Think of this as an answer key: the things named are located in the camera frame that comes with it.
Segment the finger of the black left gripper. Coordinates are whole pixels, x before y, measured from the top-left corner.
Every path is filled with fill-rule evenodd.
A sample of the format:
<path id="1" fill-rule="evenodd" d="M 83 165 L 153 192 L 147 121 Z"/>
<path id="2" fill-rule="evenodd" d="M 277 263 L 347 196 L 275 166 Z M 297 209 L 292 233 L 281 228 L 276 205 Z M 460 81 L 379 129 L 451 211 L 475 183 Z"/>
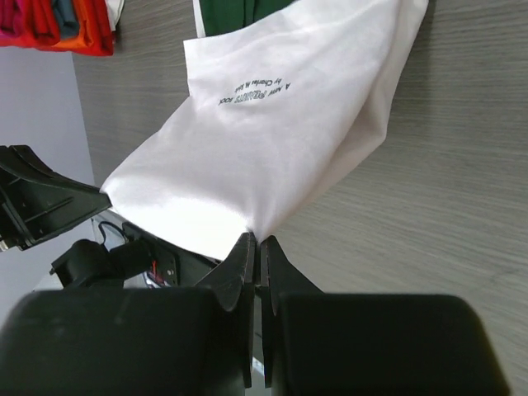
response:
<path id="1" fill-rule="evenodd" d="M 1 147 L 1 250 L 24 251 L 111 207 L 98 188 L 46 166 L 27 145 Z"/>

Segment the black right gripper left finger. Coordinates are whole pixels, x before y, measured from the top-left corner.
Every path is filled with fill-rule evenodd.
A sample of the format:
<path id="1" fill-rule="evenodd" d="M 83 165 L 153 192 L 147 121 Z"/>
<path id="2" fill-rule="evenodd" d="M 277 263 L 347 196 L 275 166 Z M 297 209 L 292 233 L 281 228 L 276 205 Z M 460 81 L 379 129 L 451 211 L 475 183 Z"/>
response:
<path id="1" fill-rule="evenodd" d="M 1 329 L 4 395 L 242 395 L 252 384 L 255 238 L 193 286 L 26 295 Z"/>

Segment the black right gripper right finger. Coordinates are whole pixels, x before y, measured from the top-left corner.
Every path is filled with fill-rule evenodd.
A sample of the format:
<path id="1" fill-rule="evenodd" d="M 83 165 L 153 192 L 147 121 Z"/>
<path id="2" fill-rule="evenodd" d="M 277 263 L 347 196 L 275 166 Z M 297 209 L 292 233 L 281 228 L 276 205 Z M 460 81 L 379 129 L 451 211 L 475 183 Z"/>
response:
<path id="1" fill-rule="evenodd" d="M 260 247 L 262 346 L 274 395 L 507 395 L 463 299 L 321 291 L 276 238 Z"/>

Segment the white and green raglan t-shirt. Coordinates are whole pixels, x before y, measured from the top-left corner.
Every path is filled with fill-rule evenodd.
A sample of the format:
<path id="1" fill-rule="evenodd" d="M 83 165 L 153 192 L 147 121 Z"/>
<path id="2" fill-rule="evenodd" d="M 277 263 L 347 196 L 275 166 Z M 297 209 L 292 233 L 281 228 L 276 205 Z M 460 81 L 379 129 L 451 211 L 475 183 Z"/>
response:
<path id="1" fill-rule="evenodd" d="M 224 259 L 379 147 L 425 1 L 297 1 L 187 40 L 189 96 L 104 181 L 124 219 Z"/>

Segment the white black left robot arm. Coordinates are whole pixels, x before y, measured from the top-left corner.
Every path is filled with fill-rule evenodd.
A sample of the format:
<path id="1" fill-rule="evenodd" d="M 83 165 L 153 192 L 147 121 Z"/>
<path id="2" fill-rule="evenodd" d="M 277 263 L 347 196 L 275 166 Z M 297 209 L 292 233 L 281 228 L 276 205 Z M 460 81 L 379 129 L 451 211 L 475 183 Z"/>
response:
<path id="1" fill-rule="evenodd" d="M 1 249 L 22 251 L 46 243 L 110 209 L 108 196 L 96 187 L 67 178 L 45 165 L 27 145 L 1 148 Z M 115 230 L 124 242 L 108 248 L 81 239 L 55 259 L 49 270 L 64 288 L 121 286 L 142 275 L 149 287 L 192 286 L 218 261 L 175 247 L 130 222 Z"/>

